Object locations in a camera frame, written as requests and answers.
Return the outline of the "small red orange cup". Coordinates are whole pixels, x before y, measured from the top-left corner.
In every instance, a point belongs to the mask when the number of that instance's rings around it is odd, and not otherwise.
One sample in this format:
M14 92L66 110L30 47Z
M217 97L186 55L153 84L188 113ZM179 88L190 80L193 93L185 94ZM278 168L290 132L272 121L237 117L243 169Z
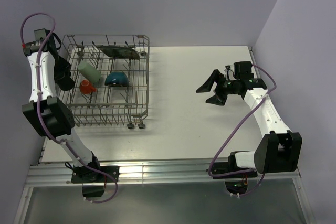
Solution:
M91 94L97 91L97 89L89 80L82 80L79 86L79 90L82 94Z

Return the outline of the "pale green cup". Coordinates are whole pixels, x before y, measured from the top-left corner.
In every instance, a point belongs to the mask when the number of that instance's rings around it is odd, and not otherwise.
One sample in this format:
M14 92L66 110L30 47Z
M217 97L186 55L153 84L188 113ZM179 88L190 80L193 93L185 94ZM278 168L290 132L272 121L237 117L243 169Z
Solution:
M87 62L81 62L77 69L87 80L92 83L98 83L101 78L100 71Z

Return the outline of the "dark bowl tan inside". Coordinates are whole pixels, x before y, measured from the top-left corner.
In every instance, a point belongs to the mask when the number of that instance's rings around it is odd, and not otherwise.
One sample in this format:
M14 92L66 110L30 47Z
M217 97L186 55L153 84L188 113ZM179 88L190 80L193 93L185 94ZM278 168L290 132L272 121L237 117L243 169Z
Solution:
M124 72L111 72L105 79L107 87L128 87L129 79Z

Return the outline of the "black floral square plate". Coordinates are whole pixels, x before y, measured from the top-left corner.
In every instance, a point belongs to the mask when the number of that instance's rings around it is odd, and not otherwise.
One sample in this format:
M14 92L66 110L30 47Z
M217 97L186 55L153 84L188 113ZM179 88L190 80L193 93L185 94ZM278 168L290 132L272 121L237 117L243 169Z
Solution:
M139 53L130 47L98 45L96 46L96 48L102 51L106 56L110 58L132 59L132 60L140 59Z

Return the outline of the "dark brown mug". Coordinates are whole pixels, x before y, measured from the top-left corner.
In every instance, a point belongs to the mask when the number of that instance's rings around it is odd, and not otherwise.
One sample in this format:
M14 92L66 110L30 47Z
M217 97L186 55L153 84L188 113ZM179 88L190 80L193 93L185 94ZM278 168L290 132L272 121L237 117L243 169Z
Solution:
M75 86L75 82L70 76L63 76L57 81L57 84L62 91L69 91Z

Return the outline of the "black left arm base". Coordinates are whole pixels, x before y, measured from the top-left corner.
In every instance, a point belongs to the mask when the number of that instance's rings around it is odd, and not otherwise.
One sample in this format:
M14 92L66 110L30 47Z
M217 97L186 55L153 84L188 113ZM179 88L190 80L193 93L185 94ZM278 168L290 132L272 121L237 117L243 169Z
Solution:
M119 166L101 166L100 171L113 177L116 181L119 179ZM86 167L75 167L72 172L71 183L83 184L83 183L112 183L113 180L98 172L94 172Z

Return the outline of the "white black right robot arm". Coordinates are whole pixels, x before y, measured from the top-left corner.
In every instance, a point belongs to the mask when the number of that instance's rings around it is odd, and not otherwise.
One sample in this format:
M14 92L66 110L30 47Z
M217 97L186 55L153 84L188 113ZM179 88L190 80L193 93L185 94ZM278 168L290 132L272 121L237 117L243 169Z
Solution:
M258 172L260 174L293 172L297 169L302 137L293 132L281 119L272 103L270 94L275 91L274 84L268 89L262 78L255 78L252 69L256 67L250 61L240 61L233 66L226 66L229 74L215 69L210 77L201 85L196 93L214 91L214 95L206 103L224 106L229 95L239 95L249 106L249 113L233 129L222 144L208 167L208 175L212 178L237 177L242 173ZM227 162L227 172L215 174L213 166L220 153L231 141L236 132L250 117L254 116L262 139L254 151L233 152Z

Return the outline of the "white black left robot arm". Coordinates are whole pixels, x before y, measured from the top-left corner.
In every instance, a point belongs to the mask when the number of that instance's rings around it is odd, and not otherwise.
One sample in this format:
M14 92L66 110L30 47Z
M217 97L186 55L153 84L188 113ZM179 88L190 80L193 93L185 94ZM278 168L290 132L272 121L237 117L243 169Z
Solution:
M75 176L86 182L96 182L102 168L93 152L85 147L74 126L71 110L58 98L57 89L69 91L75 86L71 64L58 53L59 37L45 28L34 31L35 40L23 44L32 77L29 103L22 112L40 136L62 146L70 156L69 165Z

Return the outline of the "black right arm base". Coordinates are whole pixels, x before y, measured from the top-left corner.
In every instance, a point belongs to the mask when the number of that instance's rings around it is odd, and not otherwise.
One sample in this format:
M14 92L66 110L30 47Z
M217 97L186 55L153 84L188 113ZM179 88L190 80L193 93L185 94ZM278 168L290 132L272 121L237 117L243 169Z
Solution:
M210 177L214 179L225 178L255 178L258 173L249 168L239 168L236 161L215 162L210 171Z

